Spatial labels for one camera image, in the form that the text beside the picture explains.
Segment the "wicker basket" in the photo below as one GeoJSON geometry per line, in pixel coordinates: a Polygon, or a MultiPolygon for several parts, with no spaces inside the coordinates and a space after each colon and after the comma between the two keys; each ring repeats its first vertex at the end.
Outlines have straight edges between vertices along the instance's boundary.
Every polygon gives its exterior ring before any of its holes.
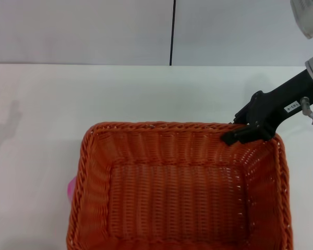
{"type": "Polygon", "coordinates": [[[85,135],[69,250],[292,250],[284,145],[233,124],[100,123],[85,135]]]}

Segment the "basket rim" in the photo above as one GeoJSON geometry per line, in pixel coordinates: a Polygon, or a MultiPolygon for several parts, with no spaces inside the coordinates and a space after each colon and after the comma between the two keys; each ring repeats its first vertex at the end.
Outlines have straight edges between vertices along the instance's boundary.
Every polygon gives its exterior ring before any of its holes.
{"type": "MultiPolygon", "coordinates": [[[[224,124],[224,123],[203,123],[203,122],[102,122],[93,125],[86,133],[81,143],[79,170],[77,175],[77,183],[71,204],[71,212],[69,216],[69,227],[66,237],[66,243],[69,250],[81,250],[78,241],[78,230],[76,225],[79,223],[80,204],[83,198],[85,183],[87,177],[85,175],[85,166],[88,163],[87,157],[90,147],[95,142],[98,133],[103,132],[209,132],[223,133],[228,132],[230,128],[236,129],[243,127],[243,124],[224,124]]],[[[280,193],[277,197],[279,201],[279,211],[281,211],[281,224],[284,225],[282,230],[285,232],[286,238],[283,239],[281,249],[293,249],[293,236],[291,227],[290,214],[290,187],[289,173],[285,157],[285,147],[282,139],[278,134],[270,140],[275,148],[275,155],[278,155],[278,190],[280,193]]]]}

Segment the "woven texture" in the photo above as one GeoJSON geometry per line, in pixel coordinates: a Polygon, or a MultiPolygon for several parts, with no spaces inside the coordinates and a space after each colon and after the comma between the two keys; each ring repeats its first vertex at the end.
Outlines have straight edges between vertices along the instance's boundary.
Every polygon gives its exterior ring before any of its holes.
{"type": "Polygon", "coordinates": [[[69,250],[292,250],[276,136],[227,146],[218,123],[100,123],[85,135],[69,250]]]}

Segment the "pink object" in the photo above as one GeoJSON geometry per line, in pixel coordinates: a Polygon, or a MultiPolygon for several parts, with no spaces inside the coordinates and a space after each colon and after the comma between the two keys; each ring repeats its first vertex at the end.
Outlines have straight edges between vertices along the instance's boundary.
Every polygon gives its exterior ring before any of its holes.
{"type": "Polygon", "coordinates": [[[72,199],[73,199],[76,180],[77,180],[77,177],[75,176],[73,180],[69,182],[68,187],[67,187],[67,196],[70,202],[72,202],[72,199]]]}

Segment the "label sticker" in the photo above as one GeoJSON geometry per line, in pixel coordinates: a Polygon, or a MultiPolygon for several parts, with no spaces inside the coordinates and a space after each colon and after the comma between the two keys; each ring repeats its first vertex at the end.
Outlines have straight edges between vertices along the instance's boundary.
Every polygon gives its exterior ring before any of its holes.
{"type": "Polygon", "coordinates": [[[286,112],[290,113],[292,110],[295,110],[298,107],[300,107],[300,104],[299,102],[295,101],[292,102],[290,105],[286,106],[284,109],[286,112]]]}

